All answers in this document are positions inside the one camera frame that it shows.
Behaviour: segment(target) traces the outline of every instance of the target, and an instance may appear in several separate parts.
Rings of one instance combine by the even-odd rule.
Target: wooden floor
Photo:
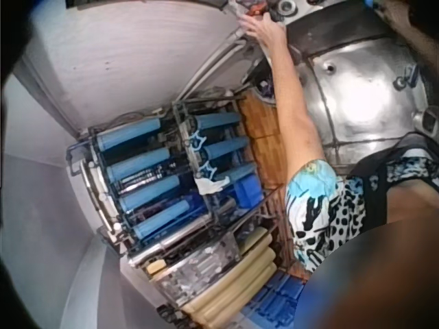
[[[263,188],[276,188],[284,186],[287,176],[287,161],[283,148],[281,133],[279,131],[277,111],[275,107],[268,106],[251,91],[245,94],[246,99],[239,103],[243,114],[244,129],[250,137],[254,161],[258,166],[258,173]],[[285,188],[281,193],[281,202],[285,207]],[[293,276],[308,279],[302,265],[294,263],[289,271]]]

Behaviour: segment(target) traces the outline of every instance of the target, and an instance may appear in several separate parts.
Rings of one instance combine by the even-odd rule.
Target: short sleeve
[[[287,185],[285,205],[294,254],[308,271],[315,271],[327,256],[329,203],[336,190],[337,175],[323,160],[308,162]]]

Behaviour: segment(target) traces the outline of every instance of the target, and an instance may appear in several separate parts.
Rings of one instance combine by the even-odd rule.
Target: yellow object
[[[252,298],[263,285],[272,277],[277,267],[274,263],[268,265],[263,273],[254,280],[239,296],[237,296],[221,313],[206,326],[209,329],[223,328]]]
[[[218,296],[228,285],[234,282],[253,262],[268,248],[273,238],[267,235],[251,252],[244,257],[238,265],[233,267],[224,277],[212,284],[199,296],[182,307],[182,310],[189,314],[194,314],[197,310],[206,306],[212,299]]]
[[[250,250],[250,248],[253,247],[267,232],[267,229],[262,228],[261,226],[256,228],[256,230],[254,230],[243,243],[239,244],[239,251],[241,252],[241,255],[244,255],[248,250]]]
[[[163,259],[156,260],[155,262],[149,264],[146,267],[146,271],[151,275],[155,275],[158,272],[164,270],[166,268],[166,262]]]
[[[274,260],[276,254],[270,248],[266,249],[234,282],[225,287],[225,289],[210,303],[201,310],[192,314],[192,317],[199,324],[208,324],[215,319],[218,314],[232,303],[237,296],[243,293],[252,282],[263,273],[268,265]]]

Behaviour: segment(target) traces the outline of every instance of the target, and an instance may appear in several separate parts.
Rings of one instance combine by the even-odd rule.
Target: woman
[[[439,218],[439,146],[411,134],[363,159],[347,178],[326,162],[318,131],[287,48],[285,28],[269,14],[241,24],[269,52],[287,158],[287,216],[294,253],[311,272],[366,230],[402,219]]]

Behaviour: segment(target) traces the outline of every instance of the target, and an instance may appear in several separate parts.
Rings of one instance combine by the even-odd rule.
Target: white pipe
[[[233,45],[237,40],[239,40],[244,35],[244,31],[242,28],[236,29],[230,36],[227,37],[227,39],[222,43],[221,46],[217,48],[217,50],[207,59],[206,62],[195,72],[193,77],[189,80],[183,91],[179,94],[177,97],[177,101],[181,99],[187,98],[187,91],[191,89],[191,87],[196,83],[197,80],[200,79],[204,75],[204,72],[214,63],[218,60],[218,58],[229,48],[231,45]]]
[[[212,66],[211,69],[209,69],[199,80],[198,82],[193,85],[193,87],[187,92],[187,94],[183,97],[183,99],[188,98],[193,91],[195,91],[203,82],[205,82],[218,68],[221,67],[229,58],[231,58],[233,55],[235,55],[238,51],[243,49],[246,46],[247,42],[243,42],[239,45],[237,45],[235,48],[231,49],[226,55],[224,55],[215,65]]]

